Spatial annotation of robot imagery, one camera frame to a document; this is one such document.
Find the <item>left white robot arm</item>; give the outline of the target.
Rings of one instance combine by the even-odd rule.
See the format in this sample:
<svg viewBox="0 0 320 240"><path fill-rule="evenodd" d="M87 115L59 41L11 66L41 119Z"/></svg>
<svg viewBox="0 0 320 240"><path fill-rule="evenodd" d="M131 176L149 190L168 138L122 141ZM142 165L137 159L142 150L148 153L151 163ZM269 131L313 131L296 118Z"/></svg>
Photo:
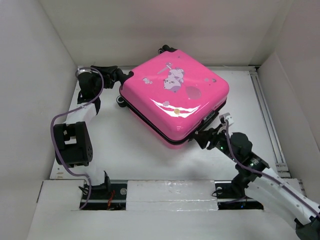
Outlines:
<svg viewBox="0 0 320 240"><path fill-rule="evenodd" d="M87 173L75 173L75 166L87 167L93 159L93 147L87 123L100 111L103 89L112 89L117 81L117 66L79 67L75 73L79 91L76 107L53 118L50 134L56 161L74 177L90 179Z"/></svg>

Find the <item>pink hard-shell suitcase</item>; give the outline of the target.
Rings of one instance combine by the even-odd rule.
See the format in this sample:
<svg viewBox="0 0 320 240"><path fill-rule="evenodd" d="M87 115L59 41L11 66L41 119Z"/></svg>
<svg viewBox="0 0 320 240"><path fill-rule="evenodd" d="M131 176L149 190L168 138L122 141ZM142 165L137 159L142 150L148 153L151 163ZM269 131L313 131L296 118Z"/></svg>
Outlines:
<svg viewBox="0 0 320 240"><path fill-rule="evenodd" d="M171 149L208 127L226 104L229 84L185 52L163 45L121 80L117 104L127 107Z"/></svg>

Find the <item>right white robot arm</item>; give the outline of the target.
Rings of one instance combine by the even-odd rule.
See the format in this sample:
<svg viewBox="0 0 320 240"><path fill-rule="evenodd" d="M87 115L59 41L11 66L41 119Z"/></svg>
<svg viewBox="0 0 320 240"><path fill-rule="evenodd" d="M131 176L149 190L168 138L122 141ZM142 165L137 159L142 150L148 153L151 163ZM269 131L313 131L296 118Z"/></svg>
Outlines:
<svg viewBox="0 0 320 240"><path fill-rule="evenodd" d="M235 196L258 201L285 220L301 240L320 238L320 205L290 186L253 153L253 144L244 133L210 128L196 132L193 138L202 149L216 148L235 162L238 174L230 184Z"/></svg>

